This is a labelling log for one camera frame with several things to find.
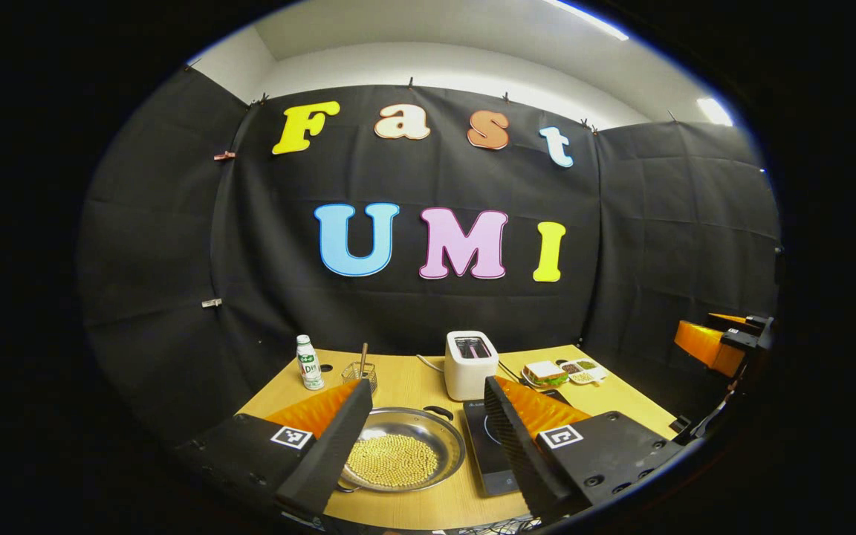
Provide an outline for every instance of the ceiling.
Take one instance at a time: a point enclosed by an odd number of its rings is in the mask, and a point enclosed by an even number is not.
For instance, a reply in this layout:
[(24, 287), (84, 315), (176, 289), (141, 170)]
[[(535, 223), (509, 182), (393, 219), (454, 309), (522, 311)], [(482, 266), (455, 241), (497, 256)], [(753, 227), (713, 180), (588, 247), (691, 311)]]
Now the ceiling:
[[(380, 42), (463, 45), (580, 79), (652, 121), (707, 121), (716, 96), (636, 38), (620, 41), (543, 0), (305, 0), (254, 24), (278, 60)], [(627, 27), (618, 28), (629, 35)]]

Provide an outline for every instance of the wire basket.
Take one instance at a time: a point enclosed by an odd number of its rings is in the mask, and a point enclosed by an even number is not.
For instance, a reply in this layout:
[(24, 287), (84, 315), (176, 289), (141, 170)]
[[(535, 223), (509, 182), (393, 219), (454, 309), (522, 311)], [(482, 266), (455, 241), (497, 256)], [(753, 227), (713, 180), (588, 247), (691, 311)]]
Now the wire basket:
[(353, 362), (349, 363), (349, 366), (346, 366), (346, 369), (343, 370), (343, 385), (344, 383), (348, 383), (350, 380), (368, 379), (371, 394), (375, 396), (375, 389), (378, 386), (378, 376), (375, 373), (375, 365), (373, 363), (366, 363), (366, 369), (364, 369), (361, 376), (360, 372), (363, 370), (360, 369), (360, 365), (361, 362)]

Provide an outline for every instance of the pink letter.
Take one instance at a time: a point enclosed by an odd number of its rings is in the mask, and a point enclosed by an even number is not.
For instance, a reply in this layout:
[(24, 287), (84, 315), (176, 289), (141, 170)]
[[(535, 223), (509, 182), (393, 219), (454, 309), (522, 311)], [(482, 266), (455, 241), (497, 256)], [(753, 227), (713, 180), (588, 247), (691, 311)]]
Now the pink letter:
[(421, 219), (428, 223), (428, 259), (418, 270), (425, 279), (448, 277), (448, 268), (441, 261), (448, 253), (448, 262), (455, 268), (458, 277), (464, 274), (471, 259), (478, 254), (471, 274), (479, 279), (499, 279), (507, 271), (500, 264), (500, 239), (507, 214), (502, 211), (485, 210), (478, 215), (471, 233), (467, 236), (449, 209), (425, 209)]

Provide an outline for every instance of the black fabric backdrop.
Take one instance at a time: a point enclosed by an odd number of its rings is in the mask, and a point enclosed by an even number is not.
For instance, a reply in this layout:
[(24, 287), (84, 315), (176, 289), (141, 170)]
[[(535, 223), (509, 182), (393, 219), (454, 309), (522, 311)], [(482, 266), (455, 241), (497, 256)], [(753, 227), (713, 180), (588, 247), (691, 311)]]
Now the black fabric backdrop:
[[(340, 113), (306, 136), (309, 149), (272, 155), (285, 109), (329, 100)], [(393, 104), (424, 108), (431, 135), (375, 135), (378, 111)], [(468, 143), (479, 109), (510, 119), (505, 149)], [(551, 161), (544, 126), (570, 139), (572, 167)], [(237, 158), (214, 162), (225, 149)], [(401, 207), (389, 265), (368, 277), (327, 270), (313, 211), (353, 206), (349, 250), (360, 256), (372, 247), (363, 210), (377, 202)], [(482, 210), (507, 213), (506, 275), (422, 279), (425, 207), (449, 207), (465, 231)], [(532, 277), (541, 221), (567, 228), (557, 283)], [(503, 351), (582, 336), (588, 353), (689, 415), (713, 406), (724, 383), (675, 351), (677, 322), (772, 312), (777, 228), (768, 180), (736, 129), (646, 124), (594, 136), (530, 106), (389, 85), (247, 109), (191, 68), (109, 148), (82, 217), (79, 272), (99, 363), (167, 441), (231, 416), (292, 358), (299, 333), (319, 348), (407, 354), (441, 353), (455, 329), (484, 331)], [(220, 308), (201, 308), (214, 297)]]

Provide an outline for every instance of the white wall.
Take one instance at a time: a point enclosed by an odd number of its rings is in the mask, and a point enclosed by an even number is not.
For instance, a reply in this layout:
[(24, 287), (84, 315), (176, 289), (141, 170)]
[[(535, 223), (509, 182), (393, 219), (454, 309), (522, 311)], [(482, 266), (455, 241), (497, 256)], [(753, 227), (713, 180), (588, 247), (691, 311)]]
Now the white wall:
[(407, 85), (410, 76), (415, 85), (427, 87), (496, 97), (508, 92), (511, 102), (577, 122), (587, 119), (598, 129), (649, 122), (606, 92), (553, 68), (479, 48), (435, 43), (351, 45), (287, 58), (272, 64), (244, 101), (264, 92), (276, 97), (344, 85)]
[(247, 26), (197, 54), (187, 63), (193, 64), (197, 71), (250, 104), (262, 97), (256, 88), (265, 80), (276, 61), (266, 50), (266, 44), (259, 38), (256, 29)]

